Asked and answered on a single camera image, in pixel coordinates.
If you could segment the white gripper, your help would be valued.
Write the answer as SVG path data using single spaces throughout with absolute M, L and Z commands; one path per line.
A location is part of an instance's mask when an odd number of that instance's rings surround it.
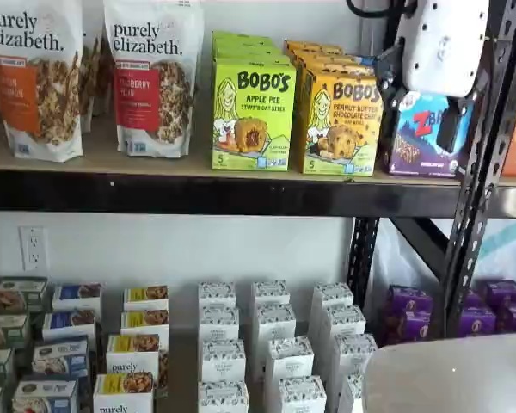
M 443 97 L 436 145 L 454 152 L 463 119 L 482 107 L 490 91 L 485 65 L 477 72 L 485 40 L 488 0 L 417 1 L 401 19 L 401 38 L 375 58 L 384 111 L 381 130 L 393 130 L 408 93 Z

